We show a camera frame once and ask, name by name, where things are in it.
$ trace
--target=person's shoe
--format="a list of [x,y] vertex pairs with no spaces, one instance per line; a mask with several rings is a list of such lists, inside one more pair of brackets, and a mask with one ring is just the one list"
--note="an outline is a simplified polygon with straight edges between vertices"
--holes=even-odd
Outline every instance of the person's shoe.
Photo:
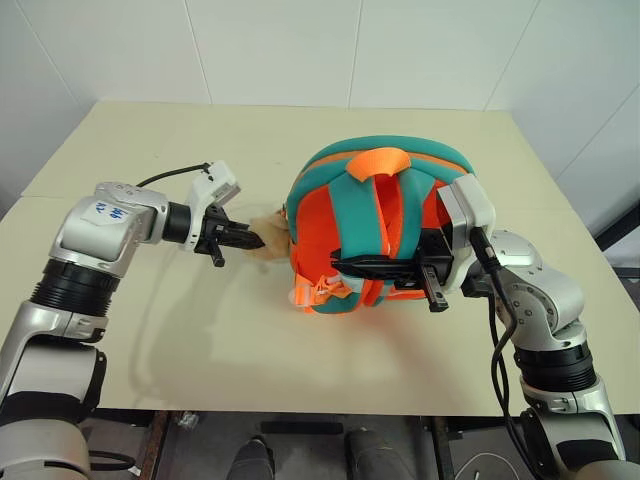
[[264,438],[255,436],[236,454],[227,480],[274,480],[275,471],[273,451]]
[[398,452],[374,431],[347,434],[345,453],[349,480],[415,480]]

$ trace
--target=black cable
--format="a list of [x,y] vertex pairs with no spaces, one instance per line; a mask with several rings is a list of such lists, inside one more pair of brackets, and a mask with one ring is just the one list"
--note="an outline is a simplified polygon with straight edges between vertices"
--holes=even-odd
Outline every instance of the black cable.
[[194,172],[196,170],[204,170],[206,168],[209,168],[208,163],[201,163],[199,165],[192,165],[190,167],[178,168],[177,170],[170,170],[168,172],[159,173],[158,175],[147,178],[146,180],[143,180],[142,182],[137,184],[136,187],[144,187],[146,185],[149,185],[151,182],[155,182],[156,180],[160,180],[162,178],[172,177],[173,175],[180,175],[181,173]]
[[136,459],[122,453],[105,452],[102,450],[89,450],[89,457],[106,458],[117,460],[116,462],[94,463],[91,462],[91,470],[94,472],[115,472],[118,470],[129,470],[136,464]]
[[[502,286],[502,282],[499,277],[497,277],[496,279],[492,278],[492,282],[494,283],[494,288],[496,289],[497,292],[502,291],[504,293],[504,288]],[[501,301],[503,304],[508,303],[508,299],[507,299],[507,302],[504,302],[504,300],[502,300],[501,298]],[[504,357],[502,355],[502,349],[504,348],[504,345],[502,345],[502,347],[499,348],[499,344],[501,342],[498,340],[498,332],[496,329],[495,297],[493,295],[489,297],[489,316],[490,316],[489,323],[491,328],[491,339],[494,345],[494,352],[491,358],[491,381],[493,383],[493,389],[496,392],[498,403],[500,404],[500,407],[502,409],[505,428],[507,430],[507,433],[509,434],[509,438],[511,438],[511,441],[514,447],[520,454],[520,457],[522,458],[523,462],[525,463],[525,465],[527,466],[531,474],[534,476],[534,478],[538,479],[540,477],[535,472],[533,465],[529,460],[525,442],[522,440],[522,438],[520,438],[520,435],[516,429],[516,425],[513,421],[513,418],[511,418],[511,414],[509,413],[509,377],[507,376],[507,369],[504,363]],[[509,341],[512,335],[513,335],[513,332],[510,332],[509,328],[507,328],[501,340],[506,338],[506,341],[504,342],[504,344],[506,344],[506,342]],[[503,391],[501,391],[500,384],[498,383],[498,370],[500,371],[500,376],[502,379]]]
[[[518,451],[518,454],[522,458],[522,461],[529,469],[529,472],[536,480],[542,480],[540,475],[536,472],[533,464],[529,459],[529,455],[527,454],[527,448],[525,446],[524,441],[520,438],[520,435],[516,429],[515,423],[511,418],[511,414],[509,413],[509,378],[507,376],[507,369],[504,364],[504,358],[502,356],[502,351],[504,347],[509,342],[511,337],[516,331],[518,326],[518,320],[515,310],[513,309],[513,305],[511,304],[507,293],[504,290],[504,285],[502,284],[502,280],[498,275],[498,272],[502,270],[502,265],[493,251],[493,247],[489,243],[486,234],[482,228],[476,227],[471,229],[471,234],[469,236],[471,240],[471,245],[473,246],[474,252],[478,261],[482,265],[484,271],[489,274],[491,277],[491,283],[493,284],[493,288],[495,292],[498,294],[500,301],[503,305],[503,308],[507,311],[509,319],[511,320],[508,324],[505,325],[505,332],[502,334],[502,337],[498,339],[498,332],[496,327],[495,320],[495,296],[489,297],[489,324],[491,328],[491,338],[493,340],[493,354],[491,355],[491,382],[493,384],[493,389],[496,394],[496,398],[498,399],[498,403],[502,409],[502,415],[504,417],[505,428],[511,441],[513,442],[514,447]],[[500,373],[500,377],[502,380],[502,388],[500,387],[500,382],[498,380],[498,372]]]
[[[496,326],[496,297],[495,295],[489,295],[489,329],[491,331],[491,340],[493,342],[493,348],[498,345],[498,329]],[[498,367],[500,369],[500,377],[502,378],[503,398],[499,398],[500,406],[509,404],[509,377],[507,377],[507,367],[504,363],[504,357],[500,355],[498,359]]]

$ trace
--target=beige table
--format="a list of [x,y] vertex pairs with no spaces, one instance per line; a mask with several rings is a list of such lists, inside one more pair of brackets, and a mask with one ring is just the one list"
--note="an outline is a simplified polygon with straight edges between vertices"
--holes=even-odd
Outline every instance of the beige table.
[[[0,224],[0,337],[29,296],[65,213],[95,183],[135,183],[224,159],[243,192],[238,220],[280,205],[302,164],[335,140],[397,133],[465,154],[498,224],[528,237],[587,297],[582,316],[616,413],[640,411],[640,318],[604,257],[503,113],[97,105]],[[189,175],[154,188],[182,201]],[[286,262],[225,251],[227,266],[176,246],[142,246],[114,295],[104,407],[498,415],[486,303],[451,295],[430,314],[402,302],[350,315],[297,313]],[[508,362],[517,390],[518,371]],[[524,407],[513,395],[512,411]]]

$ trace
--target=orange strap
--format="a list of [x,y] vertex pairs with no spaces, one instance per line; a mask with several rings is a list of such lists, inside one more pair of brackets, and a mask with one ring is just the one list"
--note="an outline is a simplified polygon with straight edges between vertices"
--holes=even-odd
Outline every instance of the orange strap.
[[374,175],[386,173],[392,176],[409,167],[411,157],[407,152],[395,147],[382,147],[358,153],[347,164],[347,172],[364,182]]
[[296,307],[304,308],[307,311],[312,305],[324,305],[332,296],[345,298],[350,293],[351,289],[342,283],[339,275],[335,277],[322,275],[318,283],[313,285],[310,280],[297,273],[289,300]]

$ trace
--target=teal strap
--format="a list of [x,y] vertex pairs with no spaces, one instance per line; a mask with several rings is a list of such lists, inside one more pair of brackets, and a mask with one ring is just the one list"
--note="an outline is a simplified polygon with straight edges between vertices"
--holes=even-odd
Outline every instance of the teal strap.
[[401,148],[405,152],[432,155],[455,163],[456,165],[464,168],[467,172],[473,173],[473,169],[469,161],[456,149],[434,140],[427,140],[425,138],[418,137],[406,137],[402,135],[372,135],[369,137],[351,138],[349,140],[336,142],[316,153],[311,160],[306,163],[305,168],[316,160],[335,153],[370,150],[372,148],[381,147],[396,147]]
[[314,168],[313,171],[300,178],[300,180],[298,180],[298,182],[294,185],[293,189],[289,193],[289,196],[287,197],[289,232],[294,243],[297,243],[298,241],[298,204],[307,193],[315,190],[316,188],[325,186],[338,175],[343,174],[349,160],[351,159],[346,158],[338,162],[320,165],[319,167]]
[[376,300],[373,302],[373,306],[377,307],[378,305],[380,305],[382,303],[382,301],[387,297],[387,294],[389,293],[389,290],[391,290],[391,287],[393,287],[394,281],[393,280],[385,280],[384,281],[384,287],[382,288],[382,291],[380,292],[381,295],[376,298]]
[[343,258],[382,249],[373,178],[360,182],[344,173],[329,184]]
[[438,165],[437,163],[432,163],[428,160],[422,160],[420,158],[411,159],[411,169],[419,170],[431,177],[442,180],[447,184],[453,182],[456,178],[463,175],[462,173],[452,168],[445,167],[444,165]]
[[431,192],[435,178],[413,168],[398,174],[402,190],[402,238],[396,258],[413,258],[422,230],[422,205]]

